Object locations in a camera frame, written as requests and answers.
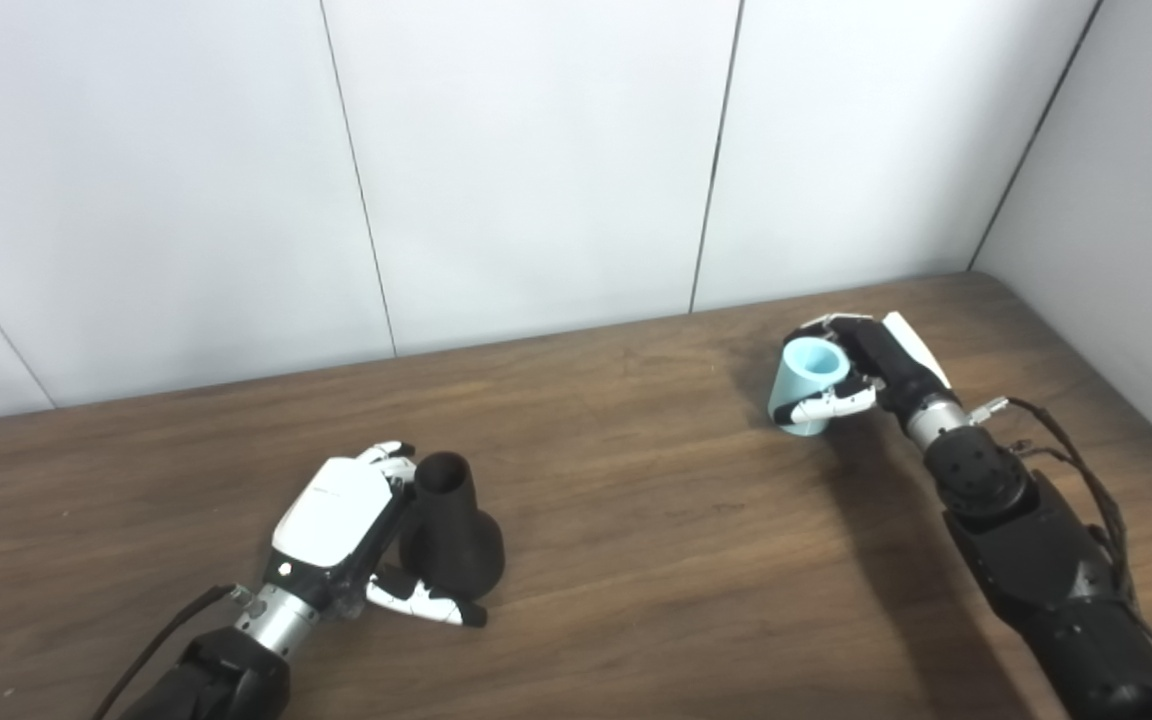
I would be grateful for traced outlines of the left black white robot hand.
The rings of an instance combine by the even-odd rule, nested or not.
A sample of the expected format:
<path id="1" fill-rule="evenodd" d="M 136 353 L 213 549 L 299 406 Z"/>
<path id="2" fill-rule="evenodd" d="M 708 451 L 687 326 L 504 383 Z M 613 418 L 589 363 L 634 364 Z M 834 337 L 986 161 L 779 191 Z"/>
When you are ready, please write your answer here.
<path id="1" fill-rule="evenodd" d="M 482 628 L 480 600 L 505 569 L 502 530 L 477 502 L 467 457 L 416 460 L 411 446 L 384 442 L 329 457 L 302 488 L 238 628 L 278 652 L 369 605 Z"/>

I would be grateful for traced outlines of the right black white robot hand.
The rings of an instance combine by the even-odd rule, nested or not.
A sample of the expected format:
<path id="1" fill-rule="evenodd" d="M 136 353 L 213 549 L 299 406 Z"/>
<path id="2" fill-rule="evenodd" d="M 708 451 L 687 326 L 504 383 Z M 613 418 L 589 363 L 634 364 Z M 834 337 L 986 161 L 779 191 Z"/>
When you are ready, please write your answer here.
<path id="1" fill-rule="evenodd" d="M 844 355 L 849 369 L 836 382 L 794 401 L 773 400 L 771 420 L 791 427 L 810 420 L 833 420 L 867 414 L 878 407 L 908 420 L 934 400 L 957 400 L 943 369 L 904 316 L 831 313 L 801 324 L 783 340 L 823 340 Z"/>

